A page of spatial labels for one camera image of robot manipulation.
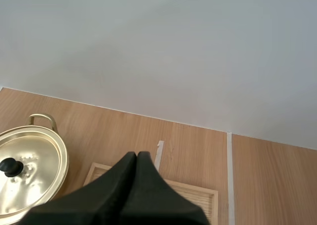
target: gold pot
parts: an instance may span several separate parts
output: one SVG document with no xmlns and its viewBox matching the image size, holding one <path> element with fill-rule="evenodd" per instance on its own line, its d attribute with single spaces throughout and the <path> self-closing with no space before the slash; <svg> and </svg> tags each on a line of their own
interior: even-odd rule
<svg viewBox="0 0 317 225">
<path fill-rule="evenodd" d="M 51 122 L 52 130 L 34 125 L 34 118 Z M 18 222 L 32 207 L 51 200 L 68 171 L 66 146 L 54 118 L 29 116 L 27 126 L 0 134 L 0 225 Z"/>
</svg>

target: wooden tray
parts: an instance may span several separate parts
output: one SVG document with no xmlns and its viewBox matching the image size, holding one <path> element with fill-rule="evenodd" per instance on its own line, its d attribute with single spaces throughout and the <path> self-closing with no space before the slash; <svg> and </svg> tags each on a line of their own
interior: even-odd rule
<svg viewBox="0 0 317 225">
<path fill-rule="evenodd" d="M 93 163 L 88 172 L 84 185 L 94 181 L 111 167 Z M 206 214 L 211 225 L 218 224 L 218 191 L 197 186 L 183 184 L 171 180 L 165 180 L 178 194 L 192 203 L 200 206 Z"/>
</svg>

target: wooden floor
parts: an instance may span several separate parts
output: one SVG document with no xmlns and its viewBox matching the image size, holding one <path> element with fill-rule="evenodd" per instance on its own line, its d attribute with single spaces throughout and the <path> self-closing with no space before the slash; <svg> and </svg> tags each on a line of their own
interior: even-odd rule
<svg viewBox="0 0 317 225">
<path fill-rule="evenodd" d="M 126 152 L 150 151 L 164 141 L 159 172 L 165 179 L 219 191 L 220 225 L 228 225 L 226 133 L 113 111 L 26 92 L 0 91 L 0 132 L 49 113 L 64 139 L 70 165 L 63 192 L 80 188 L 92 162 L 113 166 Z M 38 125 L 49 126 L 39 119 Z"/>
<path fill-rule="evenodd" d="M 316 225 L 317 151 L 233 136 L 236 225 Z"/>
<path fill-rule="evenodd" d="M 92 162 L 113 166 L 126 152 L 164 141 L 165 179 L 219 191 L 219 224 L 228 225 L 226 133 L 21 91 L 0 91 L 0 132 L 49 113 L 70 155 L 63 193 L 80 188 Z M 45 120 L 36 124 L 49 126 Z M 317 224 L 317 151 L 234 135 L 236 225 Z"/>
</svg>

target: black lid knob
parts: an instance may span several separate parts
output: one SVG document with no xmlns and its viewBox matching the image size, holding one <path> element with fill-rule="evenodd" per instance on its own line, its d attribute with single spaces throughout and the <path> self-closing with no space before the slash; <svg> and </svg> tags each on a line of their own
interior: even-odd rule
<svg viewBox="0 0 317 225">
<path fill-rule="evenodd" d="M 3 171 L 7 177 L 14 177 L 23 170 L 23 163 L 9 157 L 0 162 L 0 170 Z"/>
</svg>

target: white wall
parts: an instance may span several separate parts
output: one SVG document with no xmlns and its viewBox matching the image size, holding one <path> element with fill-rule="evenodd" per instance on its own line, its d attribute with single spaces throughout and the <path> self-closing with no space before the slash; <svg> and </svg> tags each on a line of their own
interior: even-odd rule
<svg viewBox="0 0 317 225">
<path fill-rule="evenodd" d="M 0 84 L 317 149 L 317 0 L 0 0 Z"/>
</svg>

